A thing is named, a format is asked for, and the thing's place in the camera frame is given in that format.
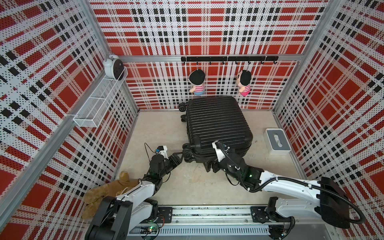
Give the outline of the black ribbed hard-shell suitcase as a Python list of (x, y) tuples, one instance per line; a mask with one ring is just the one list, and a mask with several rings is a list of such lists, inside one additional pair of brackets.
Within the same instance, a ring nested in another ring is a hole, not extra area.
[(185, 114), (181, 121), (187, 124), (189, 143), (183, 144), (184, 160), (205, 165), (209, 172), (217, 155), (212, 143), (220, 141), (244, 157), (253, 142), (253, 133), (237, 100), (231, 96), (195, 98), (180, 103)]

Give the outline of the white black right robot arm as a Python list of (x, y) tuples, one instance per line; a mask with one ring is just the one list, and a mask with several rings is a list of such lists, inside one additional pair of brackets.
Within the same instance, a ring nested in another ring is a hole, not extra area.
[(261, 191), (289, 196), (272, 198), (271, 214), (282, 218), (321, 218), (325, 223), (348, 229), (351, 224), (366, 222), (364, 213), (332, 179), (300, 180), (276, 175), (246, 164), (243, 157), (220, 141), (212, 144), (216, 152), (215, 167), (233, 177), (249, 193)]

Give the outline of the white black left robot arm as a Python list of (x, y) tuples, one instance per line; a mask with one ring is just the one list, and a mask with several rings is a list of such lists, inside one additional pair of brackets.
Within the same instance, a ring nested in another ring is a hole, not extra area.
[(153, 155), (150, 168), (138, 185), (117, 197), (105, 197), (86, 232), (86, 240), (125, 240), (143, 221), (156, 220), (158, 202), (152, 200), (163, 184), (163, 177), (182, 163), (183, 154)]

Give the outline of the white tissue box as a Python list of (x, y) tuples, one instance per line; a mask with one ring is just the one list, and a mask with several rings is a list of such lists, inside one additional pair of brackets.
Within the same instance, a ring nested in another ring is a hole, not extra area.
[(287, 155), (292, 148), (283, 129), (267, 128), (264, 139), (270, 155)]

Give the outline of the plush doll blue shorts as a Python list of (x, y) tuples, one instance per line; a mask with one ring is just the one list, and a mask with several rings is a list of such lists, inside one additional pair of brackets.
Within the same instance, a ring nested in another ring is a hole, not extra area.
[(192, 84), (190, 93), (195, 96), (202, 96), (205, 93), (205, 73), (197, 69), (189, 75), (189, 82)]

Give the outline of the plush doll pink outfit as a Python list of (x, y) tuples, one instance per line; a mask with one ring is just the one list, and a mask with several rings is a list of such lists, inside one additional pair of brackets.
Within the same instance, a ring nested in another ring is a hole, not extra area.
[(250, 87), (251, 79), (252, 79), (251, 72), (246, 70), (241, 70), (237, 75), (236, 85), (239, 88), (239, 93), (243, 97), (246, 97), (251, 91), (251, 87)]

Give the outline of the brown teddy bear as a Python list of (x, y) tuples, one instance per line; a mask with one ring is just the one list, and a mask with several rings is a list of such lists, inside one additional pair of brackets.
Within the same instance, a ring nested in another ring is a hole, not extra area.
[(91, 220), (105, 197), (119, 196), (134, 188), (138, 183), (138, 179), (130, 179), (128, 172), (122, 171), (117, 180), (88, 190), (83, 198), (86, 206), (82, 219)]

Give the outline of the white round alarm clock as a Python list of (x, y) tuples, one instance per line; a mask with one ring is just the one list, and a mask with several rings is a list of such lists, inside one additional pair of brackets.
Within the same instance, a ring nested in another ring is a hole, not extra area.
[(124, 64), (117, 55), (109, 55), (103, 62), (105, 74), (108, 78), (120, 80), (124, 72)]

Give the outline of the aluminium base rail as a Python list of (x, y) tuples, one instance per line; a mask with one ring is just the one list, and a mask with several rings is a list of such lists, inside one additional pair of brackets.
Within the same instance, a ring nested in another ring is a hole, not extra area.
[[(165, 225), (155, 240), (165, 239), (277, 239), (338, 240), (335, 228), (319, 219), (295, 217), (271, 220), (265, 205), (160, 206)], [(128, 239), (143, 240), (151, 224), (138, 224)]]

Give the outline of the black wall hook rail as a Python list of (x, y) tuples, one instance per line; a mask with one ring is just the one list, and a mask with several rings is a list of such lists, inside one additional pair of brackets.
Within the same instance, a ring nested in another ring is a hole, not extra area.
[(228, 56), (228, 57), (181, 57), (182, 62), (273, 62), (276, 63), (279, 60), (278, 56)]

